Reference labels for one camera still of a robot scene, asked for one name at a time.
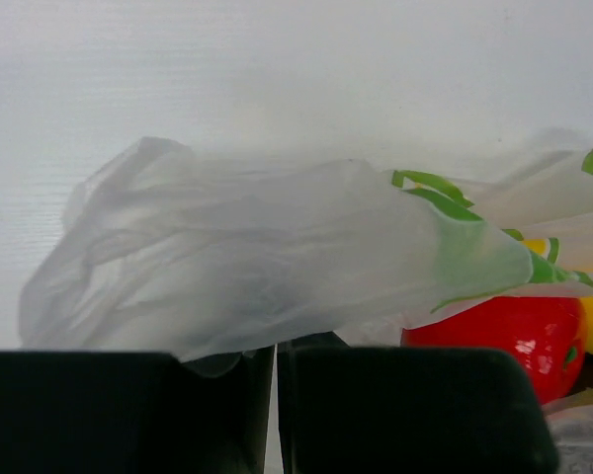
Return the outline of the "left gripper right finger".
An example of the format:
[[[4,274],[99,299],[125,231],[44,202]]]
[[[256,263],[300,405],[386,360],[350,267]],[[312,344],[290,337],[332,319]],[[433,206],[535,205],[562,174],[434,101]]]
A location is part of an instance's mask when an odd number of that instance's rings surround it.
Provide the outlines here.
[[[283,343],[288,473],[554,473],[559,455],[517,361],[497,350]]]

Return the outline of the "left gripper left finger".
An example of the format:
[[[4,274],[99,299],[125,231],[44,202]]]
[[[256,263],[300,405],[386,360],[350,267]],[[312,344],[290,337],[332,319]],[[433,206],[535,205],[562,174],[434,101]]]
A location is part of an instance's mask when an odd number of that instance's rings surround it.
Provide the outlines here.
[[[0,473],[260,473],[274,352],[0,352]]]

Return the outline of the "translucent plastic bag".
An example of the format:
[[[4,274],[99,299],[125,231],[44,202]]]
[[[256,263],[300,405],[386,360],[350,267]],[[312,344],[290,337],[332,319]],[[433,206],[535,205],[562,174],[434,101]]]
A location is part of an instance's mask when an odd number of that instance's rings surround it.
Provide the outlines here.
[[[22,290],[20,337],[184,361],[325,334],[395,348],[393,331],[494,296],[593,295],[593,147],[508,163],[489,185],[348,156],[199,161],[144,138],[75,190]],[[557,264],[522,243],[547,238]],[[593,473],[593,405],[544,417],[554,473]]]

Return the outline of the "red fake apple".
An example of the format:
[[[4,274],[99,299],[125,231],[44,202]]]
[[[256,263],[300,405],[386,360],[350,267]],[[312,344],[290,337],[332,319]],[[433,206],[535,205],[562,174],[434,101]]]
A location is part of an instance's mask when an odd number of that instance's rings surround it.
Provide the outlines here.
[[[408,347],[505,351],[527,372],[543,404],[572,388],[585,360],[586,339],[583,304],[567,297],[495,297],[401,334],[401,343]]]

